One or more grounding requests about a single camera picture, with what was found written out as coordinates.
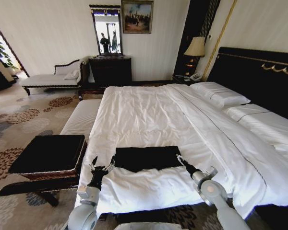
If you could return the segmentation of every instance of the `white pillow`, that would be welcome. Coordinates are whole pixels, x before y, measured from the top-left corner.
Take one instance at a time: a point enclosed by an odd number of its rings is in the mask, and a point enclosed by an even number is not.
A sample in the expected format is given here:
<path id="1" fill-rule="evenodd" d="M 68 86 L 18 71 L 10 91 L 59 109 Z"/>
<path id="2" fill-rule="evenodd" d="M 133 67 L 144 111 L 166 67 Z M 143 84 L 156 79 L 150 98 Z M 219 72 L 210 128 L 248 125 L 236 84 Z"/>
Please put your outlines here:
<path id="1" fill-rule="evenodd" d="M 288 160 L 288 120 L 255 104 L 232 107 L 224 112 L 275 147 Z"/>
<path id="2" fill-rule="evenodd" d="M 220 109 L 250 102 L 245 96 L 215 82 L 200 82 L 192 84 L 190 87 L 205 98 L 206 101 Z"/>
<path id="3" fill-rule="evenodd" d="M 79 76 L 79 71 L 77 69 L 73 70 L 72 72 L 69 72 L 65 75 L 64 80 L 73 80 L 77 79 Z"/>

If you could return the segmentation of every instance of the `white bedsheet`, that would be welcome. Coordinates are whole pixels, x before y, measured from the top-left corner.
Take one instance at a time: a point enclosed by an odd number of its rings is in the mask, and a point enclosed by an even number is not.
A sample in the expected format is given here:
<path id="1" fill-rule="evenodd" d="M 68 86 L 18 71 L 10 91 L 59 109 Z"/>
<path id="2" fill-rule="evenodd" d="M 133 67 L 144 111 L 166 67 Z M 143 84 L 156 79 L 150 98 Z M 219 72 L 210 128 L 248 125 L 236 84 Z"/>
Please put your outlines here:
<path id="1" fill-rule="evenodd" d="M 88 164 L 108 165 L 116 147 L 179 147 L 183 157 L 232 193 L 242 217 L 255 205 L 288 205 L 288 164 L 275 150 L 190 87 L 108 87 L 83 160 L 79 185 L 92 175 Z M 102 181 L 97 213 L 124 213 L 202 202 L 184 167 L 132 173 L 115 168 Z"/>

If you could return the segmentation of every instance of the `dark headboard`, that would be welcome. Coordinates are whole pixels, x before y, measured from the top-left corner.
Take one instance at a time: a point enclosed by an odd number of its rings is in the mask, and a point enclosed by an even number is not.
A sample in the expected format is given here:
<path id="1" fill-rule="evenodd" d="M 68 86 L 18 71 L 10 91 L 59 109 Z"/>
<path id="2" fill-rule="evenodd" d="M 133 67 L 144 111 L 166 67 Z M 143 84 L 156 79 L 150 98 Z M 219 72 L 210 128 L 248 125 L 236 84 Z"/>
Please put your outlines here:
<path id="1" fill-rule="evenodd" d="M 288 53 L 221 47 L 208 81 L 288 119 Z"/>

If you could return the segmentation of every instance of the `potted plant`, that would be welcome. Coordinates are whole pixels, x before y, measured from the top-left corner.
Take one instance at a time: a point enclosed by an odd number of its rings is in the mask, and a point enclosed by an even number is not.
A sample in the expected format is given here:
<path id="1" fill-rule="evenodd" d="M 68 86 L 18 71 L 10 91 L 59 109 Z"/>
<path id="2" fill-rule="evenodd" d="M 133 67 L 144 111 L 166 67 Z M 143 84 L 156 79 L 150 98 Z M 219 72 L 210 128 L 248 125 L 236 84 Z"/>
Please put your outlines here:
<path id="1" fill-rule="evenodd" d="M 4 67 L 8 69 L 11 75 L 14 75 L 17 72 L 18 69 L 13 65 L 11 57 L 5 52 L 2 42 L 0 42 L 0 61 Z"/>

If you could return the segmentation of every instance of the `robotic hand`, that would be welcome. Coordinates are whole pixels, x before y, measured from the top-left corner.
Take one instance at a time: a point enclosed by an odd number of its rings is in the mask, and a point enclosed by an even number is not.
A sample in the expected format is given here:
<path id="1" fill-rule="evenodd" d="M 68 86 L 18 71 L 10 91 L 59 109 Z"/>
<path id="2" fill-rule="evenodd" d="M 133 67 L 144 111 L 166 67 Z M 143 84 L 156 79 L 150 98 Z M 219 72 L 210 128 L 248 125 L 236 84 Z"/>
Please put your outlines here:
<path id="1" fill-rule="evenodd" d="M 190 165 L 180 155 L 177 154 L 176 156 L 180 163 L 186 166 L 188 173 L 190 173 L 191 178 L 197 185 L 196 190 L 204 202 L 208 205 L 214 204 L 216 206 L 217 218 L 224 230 L 250 230 L 236 210 L 230 208 L 226 203 L 227 193 L 224 187 L 220 183 L 211 180 L 217 174 L 217 170 L 213 168 L 209 174 L 205 174 Z"/>
<path id="2" fill-rule="evenodd" d="M 92 230 L 97 222 L 96 208 L 99 201 L 101 181 L 104 175 L 113 170 L 113 160 L 107 167 L 94 167 L 97 157 L 93 160 L 91 173 L 93 178 L 87 186 L 79 187 L 77 194 L 82 198 L 68 218 L 68 230 Z"/>

